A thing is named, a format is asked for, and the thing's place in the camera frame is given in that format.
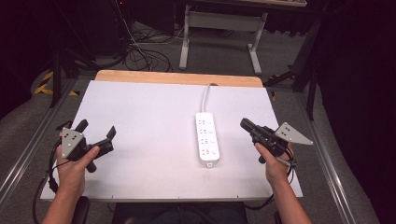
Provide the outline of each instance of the human hand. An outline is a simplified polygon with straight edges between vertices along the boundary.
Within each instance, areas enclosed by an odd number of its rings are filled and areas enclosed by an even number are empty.
[[[284,183],[288,182],[288,166],[283,164],[282,162],[278,161],[270,151],[266,147],[264,147],[260,143],[256,143],[254,145],[256,149],[259,151],[259,153],[264,157],[266,163],[265,163],[265,175],[267,177],[268,182],[270,183],[271,186],[278,184],[278,183]],[[291,144],[288,145],[288,148],[290,149],[291,155],[293,153]],[[287,161],[289,157],[286,155],[286,153],[283,153],[279,157],[280,159],[283,159]]]
[[[62,158],[62,146],[56,148],[56,157],[59,176],[58,192],[78,199],[85,189],[85,168],[99,153],[99,147],[93,147],[78,161],[68,161]]]

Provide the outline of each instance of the gray carpet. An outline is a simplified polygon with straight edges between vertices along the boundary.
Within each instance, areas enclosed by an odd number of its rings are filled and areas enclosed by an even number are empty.
[[[141,45],[141,48],[155,49],[165,54],[170,59],[174,72],[178,73],[254,76],[247,52],[247,44],[253,38],[254,35],[249,33],[235,32],[230,37],[224,38],[211,31],[197,31],[190,37],[191,48],[185,71],[178,69],[181,40],[177,39],[168,45]],[[287,34],[264,32],[257,49],[263,71],[261,78],[267,80],[271,75],[279,75],[288,71],[288,65],[293,63],[303,41],[303,36],[289,37]],[[99,63],[107,61],[108,59],[103,58],[99,60]],[[155,71],[163,71],[165,68],[166,64],[161,63]],[[122,64],[113,67],[113,69],[126,70]],[[32,91],[38,86],[44,74],[37,78],[32,86]],[[81,76],[73,89],[74,91],[81,91],[81,95],[67,96],[65,99],[61,110],[48,127],[37,153],[24,171],[19,184],[7,200],[7,204],[0,211],[0,223],[33,223],[32,201],[35,189],[47,169],[50,150],[59,134],[58,131],[55,131],[55,128],[74,118],[89,79],[94,79],[94,77]],[[304,119],[304,114],[297,104],[296,93],[291,92],[288,88],[290,83],[290,80],[286,80],[278,85],[278,88],[271,89],[276,90],[276,100],[272,103],[277,120],[279,123],[284,121],[290,123],[294,128],[309,137],[311,132]],[[51,96],[47,94],[34,94],[30,101],[0,120],[0,180],[6,180],[10,169],[29,144],[35,129],[48,111],[50,99]],[[326,112],[321,104],[319,91],[315,101],[314,116],[315,124],[318,127],[318,135],[326,146],[339,179],[344,186],[356,223],[378,223],[370,201],[348,169],[334,140]],[[334,202],[328,181],[323,174],[315,148],[296,146],[295,153],[299,161],[296,173],[299,176],[304,194],[300,202],[307,214],[314,223],[342,223],[343,220]],[[39,218],[45,215],[49,205],[48,202],[37,201],[36,213]],[[110,223],[112,212],[108,207],[113,208],[114,204],[92,203],[87,222]],[[274,203],[260,211],[247,210],[248,222],[275,223],[273,219],[275,210],[276,205]]]

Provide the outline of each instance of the white power strip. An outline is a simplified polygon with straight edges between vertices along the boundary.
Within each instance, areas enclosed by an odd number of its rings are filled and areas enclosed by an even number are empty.
[[[211,168],[220,159],[213,115],[211,113],[197,113],[195,122],[200,163]]]

